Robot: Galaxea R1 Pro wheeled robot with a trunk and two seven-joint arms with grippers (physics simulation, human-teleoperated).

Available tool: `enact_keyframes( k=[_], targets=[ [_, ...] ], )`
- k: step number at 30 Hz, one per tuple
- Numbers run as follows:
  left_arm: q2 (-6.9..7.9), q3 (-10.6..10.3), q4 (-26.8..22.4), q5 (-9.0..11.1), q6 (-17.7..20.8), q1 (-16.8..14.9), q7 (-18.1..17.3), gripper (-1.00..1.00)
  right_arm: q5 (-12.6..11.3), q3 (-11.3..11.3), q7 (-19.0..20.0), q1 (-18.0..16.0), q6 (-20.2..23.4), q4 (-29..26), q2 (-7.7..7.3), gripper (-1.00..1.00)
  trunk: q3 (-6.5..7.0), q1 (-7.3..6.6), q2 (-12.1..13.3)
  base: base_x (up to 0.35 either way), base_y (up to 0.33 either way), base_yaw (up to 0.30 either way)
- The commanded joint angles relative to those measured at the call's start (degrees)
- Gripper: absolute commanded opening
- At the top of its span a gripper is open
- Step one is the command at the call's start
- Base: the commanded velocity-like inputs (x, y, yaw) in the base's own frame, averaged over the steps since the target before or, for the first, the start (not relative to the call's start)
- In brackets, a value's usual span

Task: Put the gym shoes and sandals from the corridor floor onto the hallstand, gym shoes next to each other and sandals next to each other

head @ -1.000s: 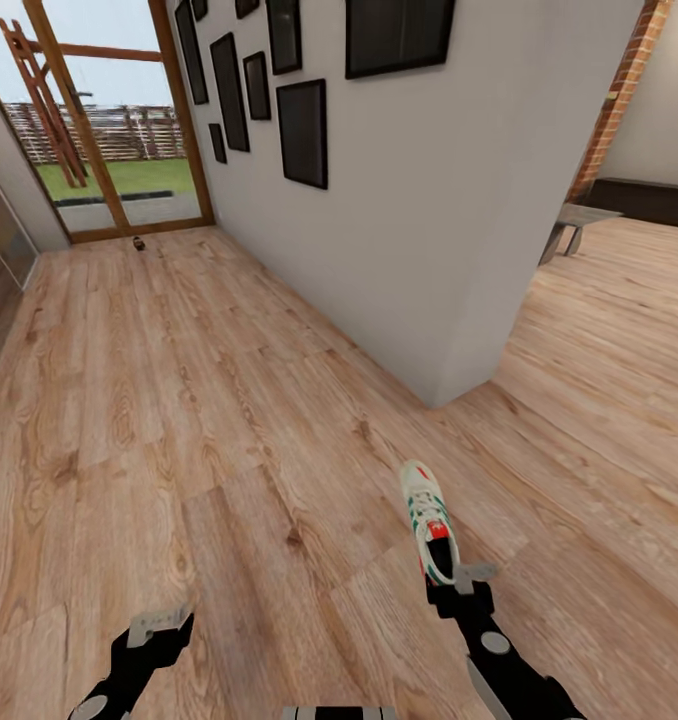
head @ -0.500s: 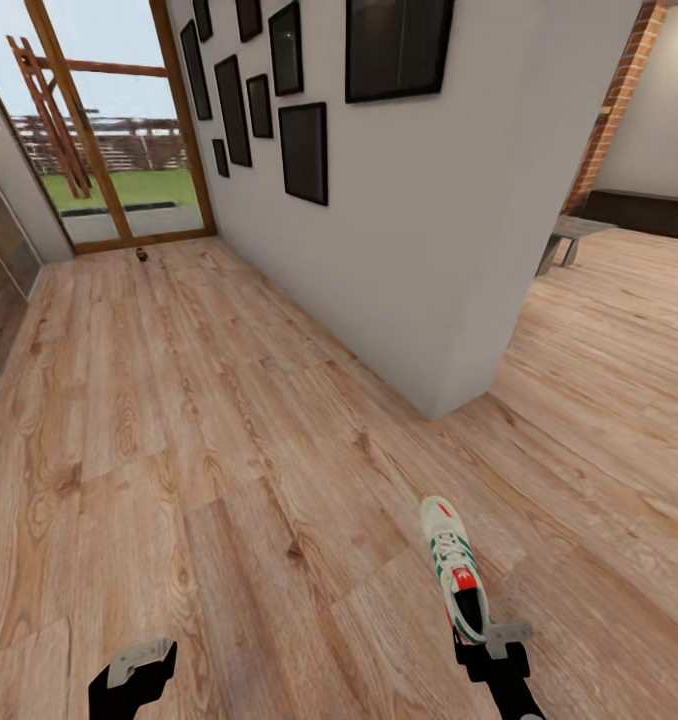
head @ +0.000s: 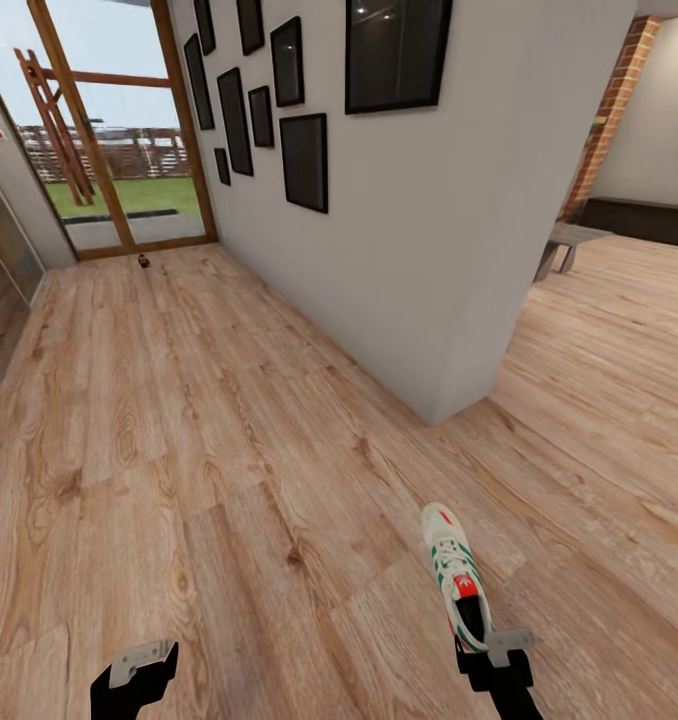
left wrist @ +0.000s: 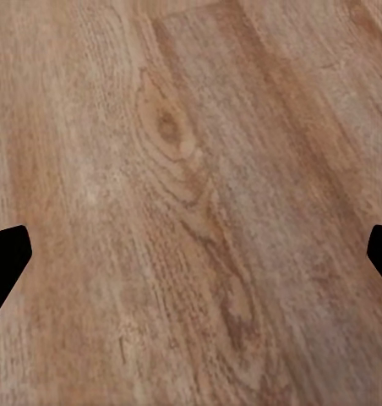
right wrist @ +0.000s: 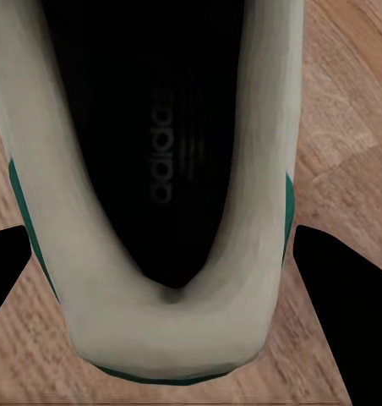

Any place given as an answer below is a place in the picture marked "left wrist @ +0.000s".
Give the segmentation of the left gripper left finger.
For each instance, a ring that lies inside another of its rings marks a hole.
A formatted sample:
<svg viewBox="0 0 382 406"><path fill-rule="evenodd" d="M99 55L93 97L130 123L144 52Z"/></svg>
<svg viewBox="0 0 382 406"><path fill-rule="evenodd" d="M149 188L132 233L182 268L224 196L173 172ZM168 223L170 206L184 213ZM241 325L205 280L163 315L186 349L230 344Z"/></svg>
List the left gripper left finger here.
<svg viewBox="0 0 382 406"><path fill-rule="evenodd" d="M0 308L32 256L24 225L0 231Z"/></svg>

